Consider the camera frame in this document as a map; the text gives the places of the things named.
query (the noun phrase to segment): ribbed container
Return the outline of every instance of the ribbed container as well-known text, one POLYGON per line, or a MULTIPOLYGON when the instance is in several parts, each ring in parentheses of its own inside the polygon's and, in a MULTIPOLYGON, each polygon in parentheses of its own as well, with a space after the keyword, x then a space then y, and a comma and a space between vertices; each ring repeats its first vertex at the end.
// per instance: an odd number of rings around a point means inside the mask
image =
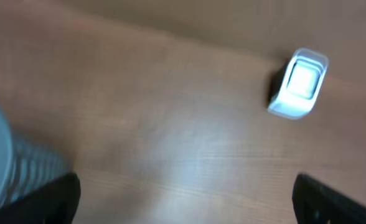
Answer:
POLYGON ((69 171, 60 155, 12 133, 0 112, 0 208, 69 171))

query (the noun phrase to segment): wood grain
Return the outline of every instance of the wood grain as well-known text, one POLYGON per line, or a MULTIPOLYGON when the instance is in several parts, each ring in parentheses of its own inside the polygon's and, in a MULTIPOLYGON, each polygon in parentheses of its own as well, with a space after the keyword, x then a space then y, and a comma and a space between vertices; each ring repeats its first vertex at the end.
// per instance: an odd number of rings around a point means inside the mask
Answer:
POLYGON ((73 161, 75 223, 294 223, 302 171, 366 205, 366 82, 330 71, 312 113, 290 121, 265 106, 282 64, 0 1, 0 106, 73 161))

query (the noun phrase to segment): glowing white square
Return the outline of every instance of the glowing white square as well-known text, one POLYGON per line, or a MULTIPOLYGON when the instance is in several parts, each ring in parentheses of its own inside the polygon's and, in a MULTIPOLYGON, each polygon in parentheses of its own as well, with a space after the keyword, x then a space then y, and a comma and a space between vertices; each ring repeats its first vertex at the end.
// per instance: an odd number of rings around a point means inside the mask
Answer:
POLYGON ((296 95, 310 99, 314 94, 319 72, 311 67, 295 64, 287 89, 296 95))

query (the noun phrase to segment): light blue object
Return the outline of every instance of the light blue object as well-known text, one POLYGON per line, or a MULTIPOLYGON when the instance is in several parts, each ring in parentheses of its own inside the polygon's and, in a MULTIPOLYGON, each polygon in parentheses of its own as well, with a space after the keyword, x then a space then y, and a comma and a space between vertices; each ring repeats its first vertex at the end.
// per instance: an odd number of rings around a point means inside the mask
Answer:
POLYGON ((0 112, 0 208, 69 170, 59 155, 16 136, 0 112))
POLYGON ((298 49, 286 68, 279 91, 271 97, 268 111, 299 119, 314 107, 328 69, 328 58, 309 49, 298 49))

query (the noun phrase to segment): brown background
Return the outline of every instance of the brown background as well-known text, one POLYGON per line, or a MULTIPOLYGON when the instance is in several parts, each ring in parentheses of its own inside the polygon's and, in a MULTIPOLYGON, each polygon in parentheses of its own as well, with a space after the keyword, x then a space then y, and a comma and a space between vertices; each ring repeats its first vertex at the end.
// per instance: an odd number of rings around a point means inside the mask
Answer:
POLYGON ((186 18, 215 39, 73 4, 0 1, 0 107, 21 134, 73 161, 75 223, 295 223, 301 171, 366 205, 366 5, 323 6, 342 17, 286 6, 292 22, 278 22, 277 2, 198 3, 197 20, 183 13, 193 2, 171 4, 119 5, 186 18), (302 46, 332 63, 312 113, 290 121, 267 113, 267 86, 302 46))

